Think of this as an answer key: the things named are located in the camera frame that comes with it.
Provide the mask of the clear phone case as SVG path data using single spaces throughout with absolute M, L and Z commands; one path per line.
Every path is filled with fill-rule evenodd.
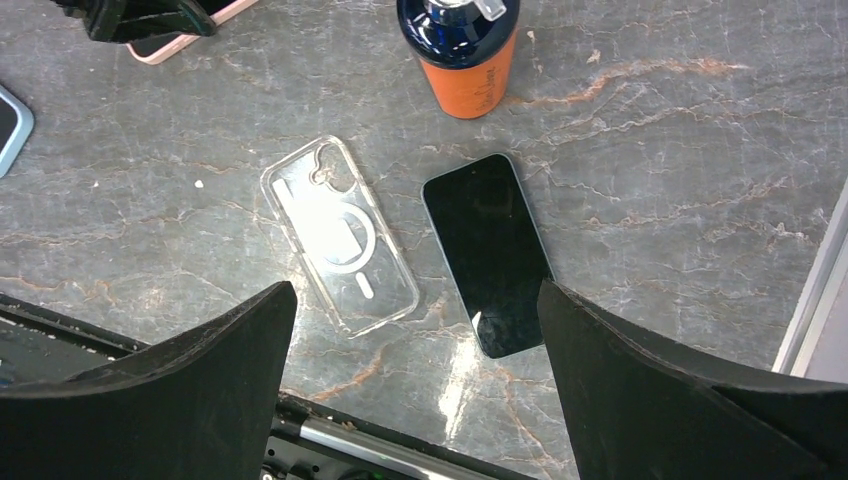
M 413 313 L 420 291 L 346 145 L 323 135 L 268 166 L 260 188 L 337 332 Z

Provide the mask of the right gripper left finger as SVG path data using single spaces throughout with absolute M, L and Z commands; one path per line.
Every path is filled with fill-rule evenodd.
M 5 479 L 256 479 L 298 300 L 229 312 L 60 382 L 1 392 Z

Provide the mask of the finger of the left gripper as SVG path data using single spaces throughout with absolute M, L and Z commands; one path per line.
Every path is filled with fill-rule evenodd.
M 155 36 L 213 36 L 217 24 L 191 0 L 53 0 L 70 18 L 80 19 L 90 40 L 130 43 Z

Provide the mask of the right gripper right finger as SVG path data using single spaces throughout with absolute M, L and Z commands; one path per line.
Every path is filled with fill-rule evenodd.
M 735 363 L 552 281 L 537 311 L 583 479 L 843 479 L 847 388 Z

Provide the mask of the black phone teal edge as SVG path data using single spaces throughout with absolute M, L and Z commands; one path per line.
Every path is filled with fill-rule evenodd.
M 491 154 L 433 177 L 422 199 L 482 353 L 541 345 L 537 298 L 553 273 L 511 159 Z

